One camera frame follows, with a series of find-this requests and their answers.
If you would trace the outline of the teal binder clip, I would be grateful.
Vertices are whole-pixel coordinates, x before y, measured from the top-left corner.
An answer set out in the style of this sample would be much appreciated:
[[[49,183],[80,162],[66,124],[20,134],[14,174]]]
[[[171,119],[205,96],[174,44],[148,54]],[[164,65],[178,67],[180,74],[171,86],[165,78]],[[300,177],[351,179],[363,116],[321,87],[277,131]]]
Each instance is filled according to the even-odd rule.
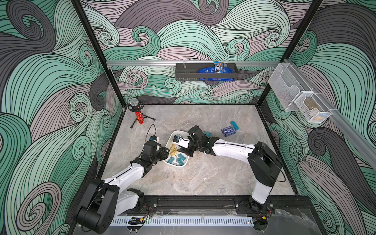
[[[205,131],[204,134],[205,134],[208,138],[210,138],[210,137],[212,136],[212,133],[207,132],[207,131]]]

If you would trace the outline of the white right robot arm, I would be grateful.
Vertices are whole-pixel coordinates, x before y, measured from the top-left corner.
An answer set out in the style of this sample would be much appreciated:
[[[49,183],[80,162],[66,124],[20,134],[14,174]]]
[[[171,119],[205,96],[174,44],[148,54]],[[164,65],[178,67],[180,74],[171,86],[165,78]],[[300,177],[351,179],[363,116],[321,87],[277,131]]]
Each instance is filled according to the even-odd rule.
[[[188,131],[186,138],[174,138],[180,146],[179,151],[192,157],[195,151],[207,155],[228,157],[242,161],[251,167],[256,184],[248,201],[245,202],[247,213],[271,214],[267,205],[268,197],[282,173],[282,160],[264,142],[246,145],[228,142],[218,137],[208,137],[196,125]]]

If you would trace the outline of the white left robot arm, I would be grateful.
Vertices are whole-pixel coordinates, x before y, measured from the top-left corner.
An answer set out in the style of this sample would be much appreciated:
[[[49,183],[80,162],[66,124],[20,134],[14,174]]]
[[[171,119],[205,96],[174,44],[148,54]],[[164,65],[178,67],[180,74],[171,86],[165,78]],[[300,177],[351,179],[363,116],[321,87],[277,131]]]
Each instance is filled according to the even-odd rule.
[[[85,231],[103,234],[119,214],[144,206],[144,193],[129,186],[146,176],[159,161],[166,160],[169,149],[149,140],[139,157],[124,170],[105,180],[95,179],[78,204],[74,220]]]

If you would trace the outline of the white plastic storage tray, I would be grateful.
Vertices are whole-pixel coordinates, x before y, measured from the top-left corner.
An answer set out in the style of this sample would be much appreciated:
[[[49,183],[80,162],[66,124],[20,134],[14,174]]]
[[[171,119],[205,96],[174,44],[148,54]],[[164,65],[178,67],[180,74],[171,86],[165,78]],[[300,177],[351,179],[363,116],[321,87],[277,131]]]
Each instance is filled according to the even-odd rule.
[[[180,130],[174,131],[170,135],[167,144],[165,145],[165,147],[169,149],[169,154],[167,159],[163,160],[164,163],[176,168],[183,168],[186,166],[190,157],[185,153],[178,151],[181,147],[173,140],[175,136],[182,139],[187,139],[188,135],[188,132]]]

